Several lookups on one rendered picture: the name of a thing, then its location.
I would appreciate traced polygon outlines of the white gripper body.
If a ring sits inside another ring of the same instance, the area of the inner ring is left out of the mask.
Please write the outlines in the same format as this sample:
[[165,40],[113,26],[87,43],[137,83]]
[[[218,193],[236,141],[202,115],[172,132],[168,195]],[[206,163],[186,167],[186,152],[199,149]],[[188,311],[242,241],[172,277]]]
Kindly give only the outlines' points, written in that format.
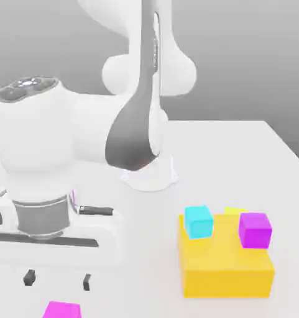
[[122,263],[124,219],[111,216],[76,216],[63,235],[51,240],[33,240],[0,227],[0,264],[110,269]]

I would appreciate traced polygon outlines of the small purple cube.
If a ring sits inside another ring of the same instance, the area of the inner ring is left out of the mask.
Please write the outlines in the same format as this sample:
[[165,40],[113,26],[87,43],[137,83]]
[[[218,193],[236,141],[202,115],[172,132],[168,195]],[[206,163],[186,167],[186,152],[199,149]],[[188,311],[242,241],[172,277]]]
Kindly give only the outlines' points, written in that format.
[[238,234],[243,248],[268,249],[272,225],[263,212],[243,212],[239,216]]

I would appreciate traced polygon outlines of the small cyan cube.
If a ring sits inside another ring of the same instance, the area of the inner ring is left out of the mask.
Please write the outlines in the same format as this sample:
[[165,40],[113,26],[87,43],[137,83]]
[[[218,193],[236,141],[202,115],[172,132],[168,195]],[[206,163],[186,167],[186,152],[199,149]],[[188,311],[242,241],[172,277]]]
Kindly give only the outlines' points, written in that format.
[[213,215],[207,206],[186,207],[184,227],[190,240],[209,238],[213,234]]

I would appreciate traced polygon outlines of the small yellow cube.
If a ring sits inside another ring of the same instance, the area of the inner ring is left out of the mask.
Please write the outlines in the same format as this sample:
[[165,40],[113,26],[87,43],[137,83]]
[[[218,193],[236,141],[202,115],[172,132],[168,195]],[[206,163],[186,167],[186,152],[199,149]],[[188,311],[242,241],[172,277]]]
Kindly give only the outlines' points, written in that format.
[[236,207],[225,207],[224,213],[230,216],[240,215],[241,213],[247,212],[247,209],[236,208]]

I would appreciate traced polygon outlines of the large orange box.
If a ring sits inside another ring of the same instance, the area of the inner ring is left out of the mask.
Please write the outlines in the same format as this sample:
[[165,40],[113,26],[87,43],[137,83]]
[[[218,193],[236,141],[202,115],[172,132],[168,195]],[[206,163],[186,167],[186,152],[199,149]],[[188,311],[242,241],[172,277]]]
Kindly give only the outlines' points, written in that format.
[[265,249],[243,248],[239,216],[214,216],[210,238],[189,239],[178,216],[178,254],[185,298],[268,298],[275,268]]

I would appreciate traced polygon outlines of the small magenta cube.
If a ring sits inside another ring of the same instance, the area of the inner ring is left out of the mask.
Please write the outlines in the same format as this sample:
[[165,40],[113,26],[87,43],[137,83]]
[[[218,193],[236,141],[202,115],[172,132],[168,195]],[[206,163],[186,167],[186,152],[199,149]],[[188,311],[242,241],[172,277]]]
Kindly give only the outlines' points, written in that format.
[[50,301],[42,318],[81,318],[80,305]]

